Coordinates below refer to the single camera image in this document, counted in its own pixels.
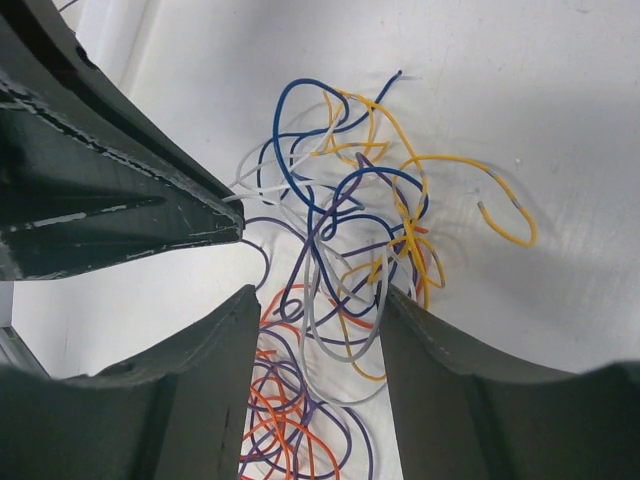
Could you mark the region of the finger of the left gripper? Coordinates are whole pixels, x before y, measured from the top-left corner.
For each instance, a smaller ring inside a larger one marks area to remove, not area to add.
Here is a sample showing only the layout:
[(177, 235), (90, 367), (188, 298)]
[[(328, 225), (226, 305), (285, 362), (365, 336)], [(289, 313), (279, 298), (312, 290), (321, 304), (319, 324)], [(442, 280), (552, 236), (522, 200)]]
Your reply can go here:
[(244, 208), (93, 64), (53, 4), (1, 5), (1, 276), (234, 243)]

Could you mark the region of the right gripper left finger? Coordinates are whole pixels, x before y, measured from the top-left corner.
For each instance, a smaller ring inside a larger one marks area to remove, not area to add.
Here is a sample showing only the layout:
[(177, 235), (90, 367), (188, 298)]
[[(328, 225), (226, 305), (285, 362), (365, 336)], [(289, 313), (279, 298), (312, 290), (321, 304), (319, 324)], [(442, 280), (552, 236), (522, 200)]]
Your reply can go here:
[(257, 344), (253, 286), (94, 376), (1, 369), (5, 479), (234, 479)]

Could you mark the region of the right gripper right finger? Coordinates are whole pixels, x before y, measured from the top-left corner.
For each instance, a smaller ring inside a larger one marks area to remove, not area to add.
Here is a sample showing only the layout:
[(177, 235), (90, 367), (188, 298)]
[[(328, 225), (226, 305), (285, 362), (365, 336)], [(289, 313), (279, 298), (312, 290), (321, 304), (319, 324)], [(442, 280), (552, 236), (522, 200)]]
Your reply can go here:
[(573, 374), (500, 351), (391, 287), (380, 326), (407, 479), (635, 479), (639, 365)]

